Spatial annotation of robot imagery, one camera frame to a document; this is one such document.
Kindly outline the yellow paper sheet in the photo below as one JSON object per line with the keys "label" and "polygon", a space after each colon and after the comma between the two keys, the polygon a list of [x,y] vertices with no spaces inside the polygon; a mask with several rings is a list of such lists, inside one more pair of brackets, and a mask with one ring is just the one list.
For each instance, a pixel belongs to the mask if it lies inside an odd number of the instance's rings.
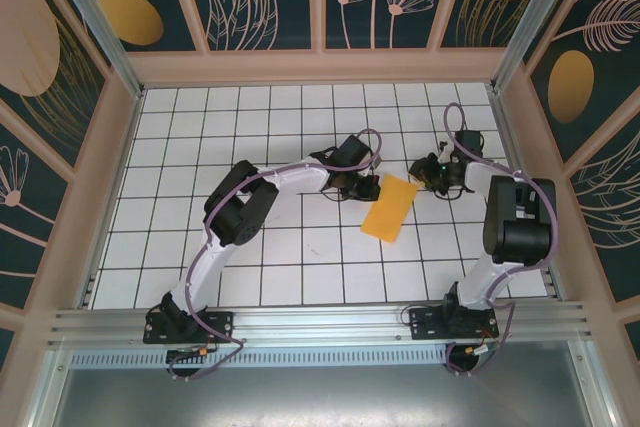
{"label": "yellow paper sheet", "polygon": [[414,183],[385,175],[379,198],[370,208],[360,231],[384,242],[395,242],[418,189]]}

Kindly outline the grey metal sheet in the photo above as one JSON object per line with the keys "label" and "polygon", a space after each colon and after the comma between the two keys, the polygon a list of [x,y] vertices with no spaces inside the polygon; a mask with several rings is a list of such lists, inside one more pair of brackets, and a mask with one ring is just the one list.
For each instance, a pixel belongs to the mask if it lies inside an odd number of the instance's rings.
{"label": "grey metal sheet", "polygon": [[613,427],[564,361],[474,378],[436,365],[225,368],[193,383],[160,370],[72,370],[38,427]]}

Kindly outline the aluminium mounting rail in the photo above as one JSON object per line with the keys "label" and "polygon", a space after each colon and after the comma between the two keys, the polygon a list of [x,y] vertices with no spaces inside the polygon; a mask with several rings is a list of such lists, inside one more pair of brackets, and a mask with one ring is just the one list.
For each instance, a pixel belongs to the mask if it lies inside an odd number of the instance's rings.
{"label": "aluminium mounting rail", "polygon": [[[235,308],[233,336],[248,347],[386,345],[411,341],[399,304]],[[141,346],[144,309],[67,310],[54,315],[47,345],[67,348]],[[592,337],[582,304],[553,299],[516,302],[509,339],[515,342]]]}

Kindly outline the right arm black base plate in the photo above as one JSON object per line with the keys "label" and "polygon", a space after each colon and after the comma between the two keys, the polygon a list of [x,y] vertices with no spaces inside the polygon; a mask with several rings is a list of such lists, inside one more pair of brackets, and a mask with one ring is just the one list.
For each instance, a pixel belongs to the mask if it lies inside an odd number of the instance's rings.
{"label": "right arm black base plate", "polygon": [[464,340],[499,336],[495,312],[465,310],[446,316],[441,307],[412,308],[409,327],[413,340]]}

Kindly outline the aluminium corner post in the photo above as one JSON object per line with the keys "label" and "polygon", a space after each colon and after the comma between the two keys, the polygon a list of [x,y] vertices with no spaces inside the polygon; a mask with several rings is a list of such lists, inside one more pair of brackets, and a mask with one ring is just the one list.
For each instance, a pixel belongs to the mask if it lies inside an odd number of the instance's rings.
{"label": "aluminium corner post", "polygon": [[507,44],[489,85],[490,93],[499,96],[511,81],[527,49],[541,30],[558,0],[530,0]]}
{"label": "aluminium corner post", "polygon": [[99,6],[98,1],[73,0],[73,2],[84,15],[88,27],[93,31],[96,40],[109,58],[127,90],[136,99],[139,99],[141,97],[143,84],[138,78],[124,47]]}

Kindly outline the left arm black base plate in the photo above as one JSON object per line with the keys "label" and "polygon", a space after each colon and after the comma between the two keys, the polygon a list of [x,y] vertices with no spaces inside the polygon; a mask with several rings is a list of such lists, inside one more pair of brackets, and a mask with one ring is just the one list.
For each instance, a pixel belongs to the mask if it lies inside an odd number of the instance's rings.
{"label": "left arm black base plate", "polygon": [[[201,311],[199,316],[208,327],[227,336],[232,334],[232,312]],[[214,335],[187,313],[173,315],[153,311],[145,316],[142,342],[147,345],[206,344],[214,342]]]}

